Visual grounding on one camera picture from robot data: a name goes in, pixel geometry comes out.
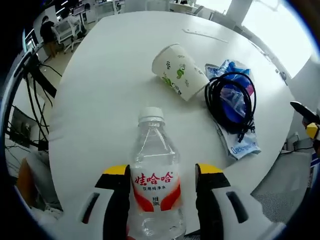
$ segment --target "bottle cap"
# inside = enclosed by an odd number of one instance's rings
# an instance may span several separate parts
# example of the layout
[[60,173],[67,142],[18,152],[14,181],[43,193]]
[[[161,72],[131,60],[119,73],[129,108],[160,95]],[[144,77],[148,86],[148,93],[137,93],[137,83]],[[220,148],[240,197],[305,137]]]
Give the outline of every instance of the bottle cap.
[[140,111],[139,114],[139,123],[147,121],[160,121],[164,122],[164,114],[159,107],[148,106]]

